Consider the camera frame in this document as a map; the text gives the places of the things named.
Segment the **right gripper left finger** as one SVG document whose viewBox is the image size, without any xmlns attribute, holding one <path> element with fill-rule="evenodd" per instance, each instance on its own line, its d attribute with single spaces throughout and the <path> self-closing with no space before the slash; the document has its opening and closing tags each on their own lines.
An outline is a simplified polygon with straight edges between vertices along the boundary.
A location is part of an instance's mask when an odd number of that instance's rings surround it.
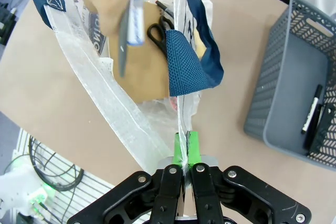
<svg viewBox="0 0 336 224">
<path fill-rule="evenodd" d="M 153 175 L 138 171 L 69 218 L 68 223 L 174 223 L 183 186 L 180 138 L 174 137 L 172 162 Z"/>
</svg>

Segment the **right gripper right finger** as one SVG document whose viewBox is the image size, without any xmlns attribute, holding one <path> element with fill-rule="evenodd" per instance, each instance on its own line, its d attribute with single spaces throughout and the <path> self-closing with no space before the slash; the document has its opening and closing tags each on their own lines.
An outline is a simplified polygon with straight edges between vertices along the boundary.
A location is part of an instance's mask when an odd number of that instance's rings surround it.
<svg viewBox="0 0 336 224">
<path fill-rule="evenodd" d="M 222 207 L 251 223 L 309 223 L 310 209 L 240 166 L 220 170 L 202 160 L 198 133 L 187 133 L 187 157 L 199 223 L 226 223 Z"/>
</svg>

